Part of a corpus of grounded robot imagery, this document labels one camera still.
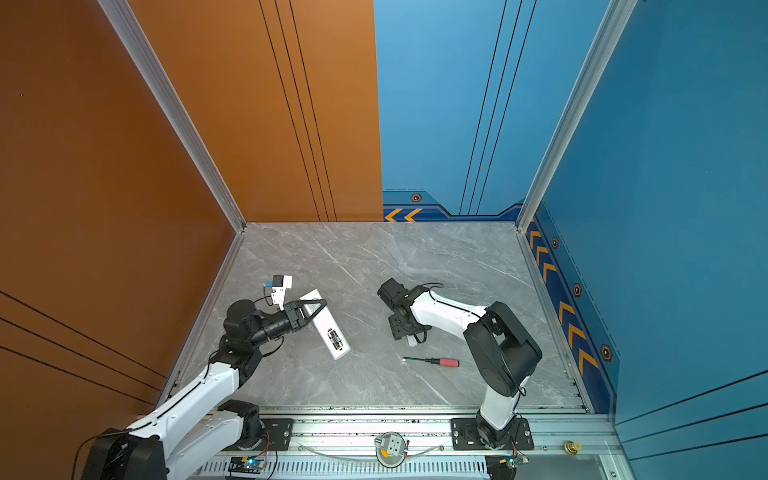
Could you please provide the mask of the white remote control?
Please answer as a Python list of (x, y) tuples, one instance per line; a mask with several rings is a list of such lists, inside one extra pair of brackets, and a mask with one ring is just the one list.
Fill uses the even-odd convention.
[[(301, 296), (300, 300), (320, 298), (324, 299), (320, 292), (315, 289)], [(349, 342), (331, 313), (328, 302), (326, 309), (315, 318), (312, 325), (320, 335), (334, 361), (343, 358), (351, 351)]]

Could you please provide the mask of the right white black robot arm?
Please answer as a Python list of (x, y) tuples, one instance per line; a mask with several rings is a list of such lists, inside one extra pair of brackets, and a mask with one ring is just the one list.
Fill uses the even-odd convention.
[(452, 422), (454, 448), (533, 450), (529, 423), (517, 408), (543, 358), (540, 346), (506, 304), (482, 307), (453, 301), (434, 292), (441, 286), (431, 282), (408, 289), (390, 278), (377, 295), (391, 310), (394, 339), (416, 346), (426, 342), (430, 330), (439, 329), (466, 343), (486, 391), (474, 422)]

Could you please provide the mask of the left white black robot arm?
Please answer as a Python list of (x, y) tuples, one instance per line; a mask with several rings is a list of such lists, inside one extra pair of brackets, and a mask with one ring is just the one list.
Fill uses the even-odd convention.
[(254, 374), (262, 345), (310, 324), (324, 299), (297, 300), (271, 314), (251, 300), (227, 309), (224, 334), (188, 385), (124, 430), (88, 441), (84, 479), (186, 479), (227, 446), (261, 439), (259, 409), (232, 399)]

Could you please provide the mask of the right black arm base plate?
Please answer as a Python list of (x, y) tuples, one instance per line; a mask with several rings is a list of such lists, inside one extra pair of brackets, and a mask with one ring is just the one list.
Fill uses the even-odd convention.
[(535, 448), (527, 419), (515, 416), (502, 430), (494, 429), (482, 417), (451, 420), (451, 438), (455, 450), (520, 450)]

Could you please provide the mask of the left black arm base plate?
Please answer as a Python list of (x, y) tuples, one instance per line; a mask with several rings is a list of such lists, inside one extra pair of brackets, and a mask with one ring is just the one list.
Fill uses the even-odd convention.
[(294, 420), (292, 418), (261, 418), (254, 432), (247, 432), (246, 438), (235, 446), (239, 451), (261, 452), (265, 449), (284, 452), (289, 449)]

